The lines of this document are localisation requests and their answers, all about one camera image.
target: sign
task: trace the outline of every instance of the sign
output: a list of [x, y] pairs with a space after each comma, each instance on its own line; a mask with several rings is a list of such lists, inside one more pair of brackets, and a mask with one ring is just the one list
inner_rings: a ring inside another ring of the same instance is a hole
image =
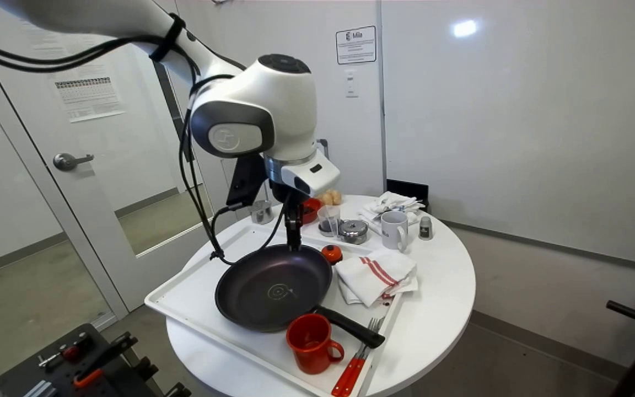
[[377, 26], [338, 30], [334, 48], [342, 66], [377, 61]]

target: white round table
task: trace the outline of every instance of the white round table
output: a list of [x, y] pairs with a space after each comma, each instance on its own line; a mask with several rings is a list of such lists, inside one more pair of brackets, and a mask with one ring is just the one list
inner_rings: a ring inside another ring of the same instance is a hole
[[[342, 218], [353, 218], [355, 210], [374, 197], [344, 197]], [[228, 227], [232, 233], [240, 227], [255, 227], [242, 218]], [[405, 253], [417, 263], [420, 287], [403, 295], [403, 304], [381, 348], [393, 350], [373, 369], [369, 394], [393, 394], [428, 375], [463, 336], [477, 294], [477, 276], [465, 244], [449, 227], [431, 218], [435, 236], [420, 241], [417, 227], [411, 229]], [[305, 227], [305, 236], [318, 233], [316, 223]], [[363, 247], [381, 247], [379, 236], [370, 233]], [[197, 251], [187, 264], [210, 256], [210, 244]], [[202, 336], [167, 320], [167, 337], [186, 369], [202, 383], [225, 394], [301, 394], [299, 388], [277, 380], [251, 362], [225, 350]]]

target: floor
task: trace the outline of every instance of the floor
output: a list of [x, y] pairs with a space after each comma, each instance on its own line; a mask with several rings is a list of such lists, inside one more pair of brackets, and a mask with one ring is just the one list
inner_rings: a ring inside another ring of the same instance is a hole
[[[121, 223], [134, 251], [142, 251], [179, 224], [193, 223], [193, 212], [183, 197], [171, 193], [123, 212]], [[102, 313], [106, 306], [65, 241], [0, 264], [0, 373]], [[183, 381], [193, 394], [218, 394], [179, 363], [165, 337], [165, 321], [154, 310], [137, 308], [106, 336], [115, 337], [121, 330], [132, 330], [139, 337], [137, 353], [161, 369], [156, 375], [161, 390]], [[473, 321], [449, 357], [408, 393], [417, 397], [598, 397], [609, 394], [611, 388], [611, 380]]]
[[[216, 397], [197, 381], [171, 353], [165, 320], [139, 308], [106, 330], [107, 337], [131, 330], [139, 337], [137, 353], [149, 357], [161, 370], [154, 378], [161, 390], [183, 381], [193, 394]], [[480, 324], [469, 324], [458, 346], [430, 375], [399, 394], [413, 397], [605, 397], [613, 381], [586, 369], [560, 362], [532, 346], [523, 346]]]

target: black frying pan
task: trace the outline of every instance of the black frying pan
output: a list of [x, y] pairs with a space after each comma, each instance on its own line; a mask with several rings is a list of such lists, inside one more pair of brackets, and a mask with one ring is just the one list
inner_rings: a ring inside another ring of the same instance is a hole
[[232, 264], [216, 285], [218, 310], [251, 330], [276, 332], [293, 318], [318, 310], [366, 346], [377, 348], [384, 337], [366, 326], [319, 306], [332, 283], [330, 264], [310, 247], [266, 247]]

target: white tray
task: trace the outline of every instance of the white tray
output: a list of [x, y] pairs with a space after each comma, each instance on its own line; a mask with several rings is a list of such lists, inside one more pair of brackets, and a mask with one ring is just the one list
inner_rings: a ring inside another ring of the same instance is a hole
[[[223, 241], [228, 257], [240, 257], [255, 247], [259, 247], [269, 236], [269, 227], [246, 227]], [[305, 244], [310, 244], [316, 250], [321, 250], [325, 244], [332, 243], [327, 239], [301, 239]], [[355, 253], [369, 253], [369, 250], [359, 250], [358, 244], [342, 244], [344, 256]], [[234, 321], [225, 320], [221, 310], [214, 304], [214, 289], [218, 278], [228, 272], [228, 264], [221, 261], [201, 261], [167, 283], [164, 283], [159, 289], [154, 289], [149, 295], [145, 295], [145, 304], [154, 310], [190, 326], [191, 330], [201, 332], [202, 337], [216, 341], [218, 346], [254, 362], [255, 367], [274, 373], [276, 378], [290, 381], [299, 388], [305, 388], [310, 394], [330, 394], [334, 381], [340, 380], [342, 370], [345, 369], [353, 353], [359, 348], [359, 340], [342, 330], [340, 326], [332, 326], [332, 340], [338, 340], [344, 346], [344, 359], [340, 363], [329, 367], [329, 370], [319, 375], [305, 375], [293, 359], [293, 353], [288, 350], [285, 341], [285, 330], [280, 332], [254, 332], [246, 329], [235, 326]], [[342, 294], [338, 285], [332, 283], [327, 298], [321, 300], [321, 306], [334, 308], [344, 313], [345, 318], [353, 318], [359, 324], [369, 324], [370, 318], [384, 318], [379, 332], [385, 336], [393, 326], [393, 320], [402, 306], [402, 295], [393, 300], [391, 306], [374, 306], [366, 308], [362, 304], [349, 306], [342, 300]], [[370, 367], [379, 350], [370, 353], [363, 370], [353, 388], [353, 394], [359, 394], [359, 390], [369, 383]]]

